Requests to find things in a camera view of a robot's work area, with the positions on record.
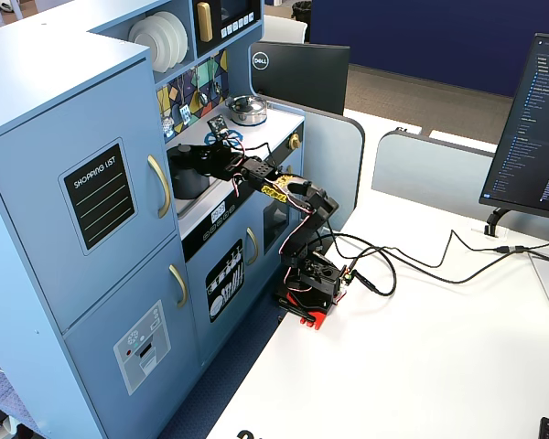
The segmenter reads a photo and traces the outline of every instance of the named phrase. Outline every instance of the stacked plates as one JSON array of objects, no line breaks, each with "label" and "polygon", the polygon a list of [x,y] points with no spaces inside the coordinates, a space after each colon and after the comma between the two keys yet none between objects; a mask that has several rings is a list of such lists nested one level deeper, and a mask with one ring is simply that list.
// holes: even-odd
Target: stacked plates
[{"label": "stacked plates", "polygon": [[169,12],[157,12],[137,22],[128,40],[150,47],[153,70],[165,73],[180,63],[187,53],[187,32],[181,21]]}]

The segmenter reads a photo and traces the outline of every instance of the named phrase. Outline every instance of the computer monitor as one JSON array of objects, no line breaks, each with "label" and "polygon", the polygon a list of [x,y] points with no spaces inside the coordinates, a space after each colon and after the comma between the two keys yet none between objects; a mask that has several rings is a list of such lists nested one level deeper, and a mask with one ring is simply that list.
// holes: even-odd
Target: computer monitor
[{"label": "computer monitor", "polygon": [[[549,35],[534,37],[479,202],[549,218]],[[549,298],[549,262],[532,260]]]},{"label": "computer monitor", "polygon": [[343,115],[350,48],[259,41],[252,45],[259,94]]}]

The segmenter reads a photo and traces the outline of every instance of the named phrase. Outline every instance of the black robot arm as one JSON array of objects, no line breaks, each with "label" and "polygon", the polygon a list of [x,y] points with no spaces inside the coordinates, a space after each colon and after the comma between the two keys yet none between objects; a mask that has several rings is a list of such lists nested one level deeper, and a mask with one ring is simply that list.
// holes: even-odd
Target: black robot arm
[{"label": "black robot arm", "polygon": [[319,328],[339,294],[342,270],[324,256],[312,252],[307,244],[339,208],[326,191],[310,181],[280,172],[259,157],[233,150],[227,139],[225,122],[219,116],[209,122],[216,142],[212,145],[182,145],[181,166],[195,169],[203,176],[235,183],[247,181],[258,192],[275,198],[304,214],[300,225],[280,248],[282,264],[287,267],[284,288],[279,292],[282,307],[305,318]]}]

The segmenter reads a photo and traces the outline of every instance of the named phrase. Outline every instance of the trash can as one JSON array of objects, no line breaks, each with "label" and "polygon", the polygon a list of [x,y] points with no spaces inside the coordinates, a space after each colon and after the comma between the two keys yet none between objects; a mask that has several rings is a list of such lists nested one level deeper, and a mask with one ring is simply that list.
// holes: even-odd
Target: trash can
[{"label": "trash can", "polygon": [[311,37],[311,2],[295,2],[292,7],[293,15],[291,17],[296,21],[307,23],[305,41],[308,42]]}]

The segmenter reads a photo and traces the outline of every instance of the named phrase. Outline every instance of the blue wall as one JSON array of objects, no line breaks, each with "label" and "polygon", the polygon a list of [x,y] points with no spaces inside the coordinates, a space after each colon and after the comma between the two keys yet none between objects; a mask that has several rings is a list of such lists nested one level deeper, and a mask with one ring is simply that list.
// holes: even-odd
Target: blue wall
[{"label": "blue wall", "polygon": [[351,46],[351,62],[513,96],[549,0],[316,0],[311,42]]}]

